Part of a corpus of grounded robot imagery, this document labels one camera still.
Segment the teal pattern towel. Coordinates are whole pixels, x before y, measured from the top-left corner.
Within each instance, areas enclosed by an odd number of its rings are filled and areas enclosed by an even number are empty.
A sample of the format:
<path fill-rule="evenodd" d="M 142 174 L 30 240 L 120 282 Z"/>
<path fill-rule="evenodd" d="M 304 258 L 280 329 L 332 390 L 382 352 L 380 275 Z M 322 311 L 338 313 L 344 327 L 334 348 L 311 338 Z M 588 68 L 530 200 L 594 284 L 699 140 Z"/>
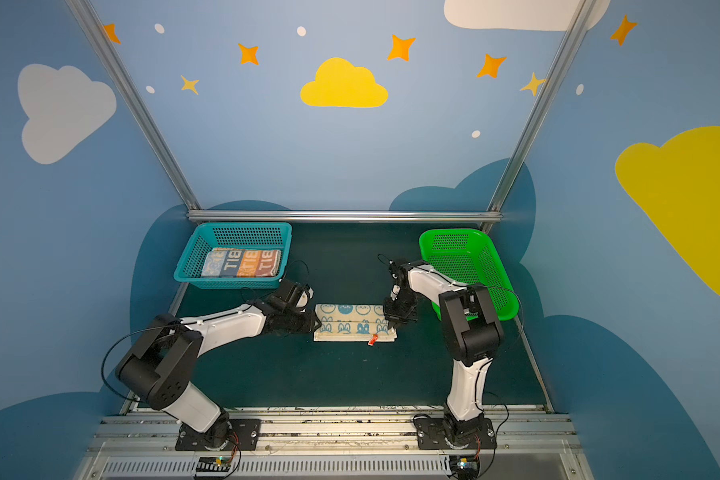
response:
<path fill-rule="evenodd" d="M 321 322 L 313 334 L 315 342 L 362 342 L 373 346 L 397 339 L 381 305 L 317 304 L 315 312 Z"/>

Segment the teal plastic basket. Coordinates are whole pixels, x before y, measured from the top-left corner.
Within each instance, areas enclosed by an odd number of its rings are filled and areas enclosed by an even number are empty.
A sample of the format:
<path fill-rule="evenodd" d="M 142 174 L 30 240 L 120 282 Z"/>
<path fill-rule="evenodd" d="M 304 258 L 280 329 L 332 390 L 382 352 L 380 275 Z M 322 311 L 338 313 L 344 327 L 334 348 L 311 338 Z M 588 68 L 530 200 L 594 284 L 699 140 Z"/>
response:
<path fill-rule="evenodd" d="M 287 223 L 206 223 L 178 261 L 174 279 L 201 289 L 274 289 L 292 240 Z"/>

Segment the green plastic basket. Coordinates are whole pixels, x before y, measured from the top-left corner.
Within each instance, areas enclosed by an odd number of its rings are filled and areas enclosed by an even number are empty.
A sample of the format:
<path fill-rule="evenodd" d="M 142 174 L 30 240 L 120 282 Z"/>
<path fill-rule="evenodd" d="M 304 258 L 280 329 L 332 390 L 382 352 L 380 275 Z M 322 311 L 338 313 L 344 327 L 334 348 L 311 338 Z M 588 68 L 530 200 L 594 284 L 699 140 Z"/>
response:
<path fill-rule="evenodd" d="M 419 237 L 421 257 L 453 280 L 488 287 L 500 321 L 513 320 L 520 304 L 492 240 L 469 228 L 433 229 Z"/>

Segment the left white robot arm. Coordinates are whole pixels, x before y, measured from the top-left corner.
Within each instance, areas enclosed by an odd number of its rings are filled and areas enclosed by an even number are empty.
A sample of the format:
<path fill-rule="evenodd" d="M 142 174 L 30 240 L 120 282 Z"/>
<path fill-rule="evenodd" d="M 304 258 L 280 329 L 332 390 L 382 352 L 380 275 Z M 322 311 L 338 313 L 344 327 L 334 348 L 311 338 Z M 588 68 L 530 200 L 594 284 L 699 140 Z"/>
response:
<path fill-rule="evenodd" d="M 139 332 L 115 368 L 116 378 L 150 408 L 181 422 L 208 450 L 232 438 L 228 413 L 192 384 L 198 359 L 219 347 L 264 333 L 311 334 L 320 320 L 307 284 L 282 280 L 264 297 L 200 317 L 162 314 Z"/>

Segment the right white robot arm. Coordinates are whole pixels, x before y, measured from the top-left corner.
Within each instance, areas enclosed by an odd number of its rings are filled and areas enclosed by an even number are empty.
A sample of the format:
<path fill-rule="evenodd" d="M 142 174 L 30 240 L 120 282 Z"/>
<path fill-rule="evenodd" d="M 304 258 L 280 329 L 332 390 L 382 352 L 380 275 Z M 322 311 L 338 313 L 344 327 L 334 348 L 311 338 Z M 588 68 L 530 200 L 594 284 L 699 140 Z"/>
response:
<path fill-rule="evenodd" d="M 444 343 L 453 359 L 444 431 L 451 444 L 462 445 L 488 428 L 482 395 L 504 338 L 489 289 L 453 280 L 423 260 L 389 260 L 387 267 L 394 284 L 382 310 L 391 327 L 417 321 L 421 297 L 439 308 Z"/>

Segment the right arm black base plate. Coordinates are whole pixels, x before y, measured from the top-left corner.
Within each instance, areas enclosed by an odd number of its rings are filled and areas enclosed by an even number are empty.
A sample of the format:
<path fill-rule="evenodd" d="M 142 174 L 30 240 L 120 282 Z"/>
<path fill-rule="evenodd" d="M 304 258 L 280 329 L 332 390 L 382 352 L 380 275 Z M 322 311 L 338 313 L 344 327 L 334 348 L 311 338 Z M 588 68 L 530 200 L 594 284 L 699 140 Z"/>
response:
<path fill-rule="evenodd" d="M 450 416 L 418 415 L 413 418 L 412 424 L 420 450 L 477 450 L 497 446 L 493 424 L 484 415 L 467 421 L 458 421 Z"/>

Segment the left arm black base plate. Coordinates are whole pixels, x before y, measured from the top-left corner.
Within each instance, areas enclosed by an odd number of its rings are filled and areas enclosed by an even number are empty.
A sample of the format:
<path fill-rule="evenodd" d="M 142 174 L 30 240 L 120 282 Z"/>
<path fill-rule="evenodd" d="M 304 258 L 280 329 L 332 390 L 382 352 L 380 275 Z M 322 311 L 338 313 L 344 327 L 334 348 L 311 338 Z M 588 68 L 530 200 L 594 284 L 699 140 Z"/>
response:
<path fill-rule="evenodd" d="M 182 424 L 175 444 L 176 451 L 222 452 L 256 449 L 261 429 L 260 419 L 221 417 L 206 432 Z"/>

